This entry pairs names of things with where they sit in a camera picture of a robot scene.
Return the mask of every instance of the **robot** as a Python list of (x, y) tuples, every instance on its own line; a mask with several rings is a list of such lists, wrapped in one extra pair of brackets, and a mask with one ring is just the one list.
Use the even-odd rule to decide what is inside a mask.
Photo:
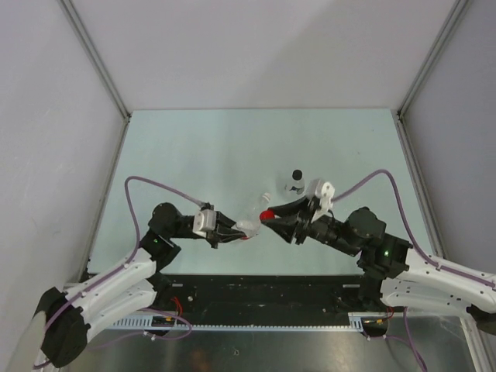
[[(386, 232), (386, 223), (362, 207), (340, 222), (332, 214), (334, 187), (314, 180), (303, 198), (269, 208), (275, 218), (261, 221), (287, 243), (307, 238), (359, 256), (363, 270), (353, 298), (365, 311), (408, 306), (443, 315), (473, 318), (477, 327), (496, 335), (494, 275), (423, 253), (411, 242)], [(36, 313), (49, 319), (42, 351), (55, 367), (63, 367), (102, 330), (143, 308), (166, 308), (174, 286), (162, 274), (181, 248), (173, 239), (203, 239), (212, 248), (246, 238), (236, 222), (204, 203), (195, 215), (182, 215), (171, 203), (159, 204), (136, 249), (106, 272), (66, 291), (51, 288)]]

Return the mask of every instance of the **white wall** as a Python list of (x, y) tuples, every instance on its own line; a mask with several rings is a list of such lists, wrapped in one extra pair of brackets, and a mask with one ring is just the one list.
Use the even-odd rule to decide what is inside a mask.
[(494, 0), (474, 1), (406, 116), (449, 257), (492, 273), (495, 19)]
[(55, 1), (0, 12), (0, 370), (81, 265), (123, 121)]
[(454, 0), (74, 0), (129, 109), (396, 109)]

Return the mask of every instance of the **light blue table surface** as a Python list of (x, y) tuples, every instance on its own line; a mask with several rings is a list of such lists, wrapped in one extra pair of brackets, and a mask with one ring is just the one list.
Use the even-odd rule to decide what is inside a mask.
[[(129, 124), (112, 188), (88, 264), (90, 273), (108, 269), (135, 242), (124, 180), (148, 177), (211, 202), (232, 219), (261, 193), (272, 205), (288, 202), (281, 179), (294, 169), (306, 184), (321, 177), (345, 191), (378, 168), (398, 182), (408, 221), (422, 248), (431, 253), (419, 204), (391, 112), (387, 109), (251, 109), (137, 111)], [(197, 207), (167, 191), (132, 181), (130, 191), (142, 235), (153, 208), (172, 202), (185, 215)], [(407, 239), (392, 188), (378, 176), (334, 205), (344, 221), (368, 206), (390, 234)], [(205, 241), (175, 240), (182, 248), (163, 272), (174, 274), (359, 274), (357, 258), (307, 239), (289, 245), (269, 229), (255, 238), (213, 250)]]

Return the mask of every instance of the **black bottle cap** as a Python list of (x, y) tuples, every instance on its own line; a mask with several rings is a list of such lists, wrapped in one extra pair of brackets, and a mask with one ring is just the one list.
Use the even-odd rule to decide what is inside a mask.
[(303, 173), (301, 172), (301, 170), (299, 169), (293, 170), (293, 179), (295, 181), (300, 181), (302, 177), (303, 177)]

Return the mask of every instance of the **red object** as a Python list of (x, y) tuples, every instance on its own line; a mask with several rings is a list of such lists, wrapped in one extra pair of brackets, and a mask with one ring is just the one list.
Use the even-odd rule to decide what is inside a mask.
[(262, 213), (260, 213), (260, 221), (262, 221), (264, 219), (275, 219), (275, 218), (276, 218), (276, 215), (272, 211), (266, 210), (266, 211), (263, 211)]

